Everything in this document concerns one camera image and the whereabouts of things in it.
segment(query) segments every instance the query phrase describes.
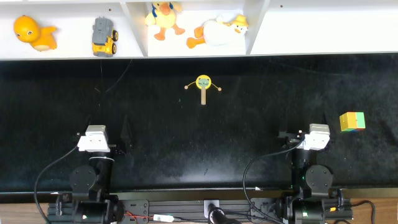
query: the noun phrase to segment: duck beak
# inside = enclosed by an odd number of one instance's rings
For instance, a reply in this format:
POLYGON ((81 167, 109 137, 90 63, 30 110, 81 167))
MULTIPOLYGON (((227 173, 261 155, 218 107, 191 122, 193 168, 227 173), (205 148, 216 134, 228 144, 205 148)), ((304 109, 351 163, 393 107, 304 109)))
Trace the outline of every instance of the duck beak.
POLYGON ((163 3, 163 4, 160 5, 159 10, 161 11, 161 13, 162 13, 163 15, 167 16, 167 15, 170 14, 170 11, 171 11, 172 9, 170 8, 170 5, 167 4, 167 3, 165 2, 165 3, 163 3))

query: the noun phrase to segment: yellow cube face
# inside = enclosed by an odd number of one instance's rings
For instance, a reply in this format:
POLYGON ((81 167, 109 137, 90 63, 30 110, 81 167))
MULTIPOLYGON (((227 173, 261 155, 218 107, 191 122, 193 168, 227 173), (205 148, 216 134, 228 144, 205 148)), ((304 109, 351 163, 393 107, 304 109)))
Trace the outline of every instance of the yellow cube face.
POLYGON ((356 113, 347 112, 340 116, 341 131, 352 131, 357 128, 356 113))

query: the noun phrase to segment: wooden handle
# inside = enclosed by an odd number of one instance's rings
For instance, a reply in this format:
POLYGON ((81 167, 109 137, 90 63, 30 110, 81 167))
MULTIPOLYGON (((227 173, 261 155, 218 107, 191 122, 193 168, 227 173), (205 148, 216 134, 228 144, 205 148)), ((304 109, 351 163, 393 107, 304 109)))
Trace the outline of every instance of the wooden handle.
POLYGON ((202 104, 202 105, 206 105, 206 88, 205 87, 202 87, 201 88, 201 90, 200 90, 200 103, 202 104))

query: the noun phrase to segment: yellow duck plush toy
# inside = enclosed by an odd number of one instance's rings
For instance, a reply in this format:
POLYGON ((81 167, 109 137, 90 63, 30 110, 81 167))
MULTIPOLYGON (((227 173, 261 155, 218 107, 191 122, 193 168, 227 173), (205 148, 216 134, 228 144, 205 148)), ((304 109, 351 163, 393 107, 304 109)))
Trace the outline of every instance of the yellow duck plush toy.
POLYGON ((40 27, 36 21, 29 16, 21 16, 14 23, 14 32, 17 38, 38 50, 56 49, 57 43, 52 36, 57 28, 40 27))
POLYGON ((244 37, 249 24, 244 15, 236 16, 231 23, 224 22, 223 18, 217 17, 216 20, 206 21, 201 27, 194 30, 196 38, 188 38, 187 46, 192 49, 198 44, 208 44, 211 46, 232 44, 244 37))
POLYGON ((181 35, 185 32, 185 29, 179 28, 176 25, 177 15, 174 12, 181 12, 182 6, 177 2, 153 2, 152 11, 145 18, 145 23, 148 26, 158 25, 160 32, 155 34, 157 40, 165 40, 166 29, 173 28, 175 34, 181 35))

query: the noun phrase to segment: yellow hat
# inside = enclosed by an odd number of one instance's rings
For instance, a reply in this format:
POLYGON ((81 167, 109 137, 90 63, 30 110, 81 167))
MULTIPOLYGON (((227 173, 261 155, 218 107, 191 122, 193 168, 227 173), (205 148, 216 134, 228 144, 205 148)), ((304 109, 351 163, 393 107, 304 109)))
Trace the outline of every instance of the yellow hat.
POLYGON ((231 22, 232 24, 236 24, 238 26, 249 26, 248 22, 246 22, 246 16, 244 15, 238 15, 236 16, 236 19, 231 22))

